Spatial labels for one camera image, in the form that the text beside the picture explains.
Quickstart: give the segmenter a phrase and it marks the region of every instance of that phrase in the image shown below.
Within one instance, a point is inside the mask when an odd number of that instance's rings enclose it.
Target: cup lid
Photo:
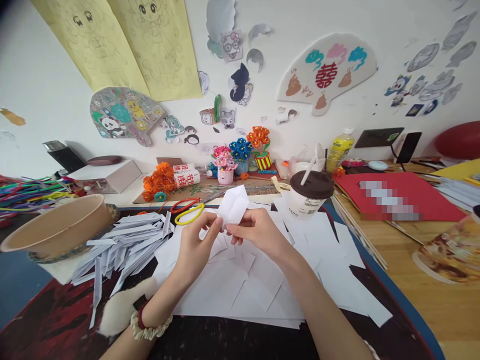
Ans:
[[[300,195],[310,199],[328,199],[334,194],[334,183],[324,172],[310,171],[305,184],[300,183],[304,178],[305,170],[297,172],[290,179],[290,186]]]

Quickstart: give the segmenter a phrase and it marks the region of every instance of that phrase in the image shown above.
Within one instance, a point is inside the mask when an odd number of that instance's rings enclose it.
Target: paper bowl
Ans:
[[[103,195],[79,197],[19,227],[2,242],[0,250],[55,257],[90,240],[111,220]]]

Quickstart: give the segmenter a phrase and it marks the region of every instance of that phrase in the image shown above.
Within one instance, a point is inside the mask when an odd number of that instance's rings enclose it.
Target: desk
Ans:
[[[430,173],[433,169],[406,164],[405,170]],[[338,196],[388,265],[386,273],[410,300],[438,340],[445,357],[478,359],[480,354],[480,283],[445,284],[420,270],[412,260],[419,244],[383,221],[362,221],[359,211]],[[455,224],[446,221],[401,221],[400,225],[426,243]]]

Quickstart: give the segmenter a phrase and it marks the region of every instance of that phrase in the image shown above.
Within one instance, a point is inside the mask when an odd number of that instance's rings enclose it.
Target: red balloon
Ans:
[[[443,156],[453,159],[480,158],[480,121],[466,122],[445,130],[436,137],[435,148]]]

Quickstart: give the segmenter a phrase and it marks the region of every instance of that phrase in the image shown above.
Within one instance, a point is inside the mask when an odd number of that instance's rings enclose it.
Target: flower pot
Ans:
[[[234,182],[234,171],[223,171],[218,169],[218,183],[220,185],[230,185]]]
[[[249,163],[248,161],[245,162],[238,162],[238,167],[234,170],[235,175],[242,175],[242,173],[248,173],[249,172]]]
[[[272,166],[272,159],[268,151],[266,151],[266,155],[255,155],[255,161],[258,170],[268,170]]]

